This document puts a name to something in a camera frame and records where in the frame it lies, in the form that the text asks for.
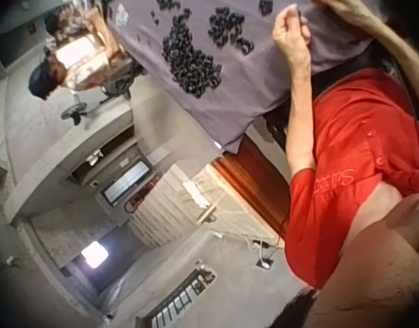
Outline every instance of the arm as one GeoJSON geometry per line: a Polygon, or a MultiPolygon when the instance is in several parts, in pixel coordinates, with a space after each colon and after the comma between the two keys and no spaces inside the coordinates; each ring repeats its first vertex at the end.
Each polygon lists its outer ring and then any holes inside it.
{"type": "Polygon", "coordinates": [[[311,34],[306,23],[299,17],[297,7],[291,5],[278,15],[273,29],[273,39],[285,54],[291,72],[291,110],[286,140],[291,176],[305,168],[315,168],[311,54],[308,49],[311,34]]]}
{"type": "Polygon", "coordinates": [[[349,24],[376,38],[396,58],[419,99],[419,54],[364,5],[362,0],[316,0],[349,24]]]}
{"type": "Polygon", "coordinates": [[[311,73],[305,70],[304,74],[295,74],[291,81],[291,109],[286,137],[291,176],[304,168],[315,168],[311,73]]]}
{"type": "Polygon", "coordinates": [[[90,23],[88,29],[94,35],[99,36],[105,44],[106,56],[111,61],[118,53],[120,53],[120,45],[110,32],[105,20],[102,18],[97,9],[93,9],[89,15],[90,23]]]}

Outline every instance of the hand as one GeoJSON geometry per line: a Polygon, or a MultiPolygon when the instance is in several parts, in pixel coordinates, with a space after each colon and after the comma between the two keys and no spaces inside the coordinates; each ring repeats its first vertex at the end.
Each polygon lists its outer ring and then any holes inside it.
{"type": "Polygon", "coordinates": [[[311,32],[306,23],[297,5],[290,5],[278,14],[273,28],[273,41],[285,54],[292,75],[299,71],[311,73],[311,32]]]}
{"type": "Polygon", "coordinates": [[[378,17],[371,12],[363,0],[313,0],[328,5],[342,20],[370,33],[377,26],[378,17]]]}

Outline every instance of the doorway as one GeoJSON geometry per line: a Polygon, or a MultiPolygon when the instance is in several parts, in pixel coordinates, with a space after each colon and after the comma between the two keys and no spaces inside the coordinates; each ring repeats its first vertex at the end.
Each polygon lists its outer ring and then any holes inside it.
{"type": "Polygon", "coordinates": [[[258,146],[247,136],[237,154],[225,153],[213,167],[282,237],[290,212],[290,187],[258,146]]]}

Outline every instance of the red shirt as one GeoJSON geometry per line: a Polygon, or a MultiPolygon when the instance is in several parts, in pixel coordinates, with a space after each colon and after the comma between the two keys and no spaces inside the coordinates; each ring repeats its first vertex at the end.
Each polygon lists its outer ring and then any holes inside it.
{"type": "Polygon", "coordinates": [[[291,181],[285,254],[315,288],[334,272],[358,208],[380,181],[404,197],[419,192],[419,135],[404,92],[369,68],[314,101],[317,165],[291,181]]]}

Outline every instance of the woman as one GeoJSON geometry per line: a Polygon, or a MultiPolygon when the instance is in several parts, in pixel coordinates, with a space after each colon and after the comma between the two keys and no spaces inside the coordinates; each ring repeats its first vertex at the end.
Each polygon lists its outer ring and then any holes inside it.
{"type": "Polygon", "coordinates": [[[43,100],[59,85],[75,91],[98,87],[127,58],[97,8],[83,10],[73,4],[65,4],[46,19],[46,26],[56,45],[46,48],[45,59],[35,68],[29,80],[31,94],[43,100]],[[93,38],[92,43],[97,44],[96,49],[75,64],[59,60],[59,47],[67,42],[76,42],[88,33],[93,38]]]}
{"type": "MultiPolygon", "coordinates": [[[[419,54],[361,0],[319,0],[376,38],[419,99],[419,54]]],[[[309,32],[295,7],[273,38],[292,72],[286,257],[311,289],[271,327],[419,327],[419,125],[402,87],[363,70],[311,101],[309,32]]]]}
{"type": "MultiPolygon", "coordinates": [[[[406,41],[361,0],[319,2],[382,43],[419,99],[419,54],[406,41]]],[[[377,69],[353,73],[312,102],[309,37],[295,5],[276,19],[273,39],[292,76],[285,252],[294,273],[320,290],[361,231],[417,202],[419,124],[404,89],[377,69]]]]}

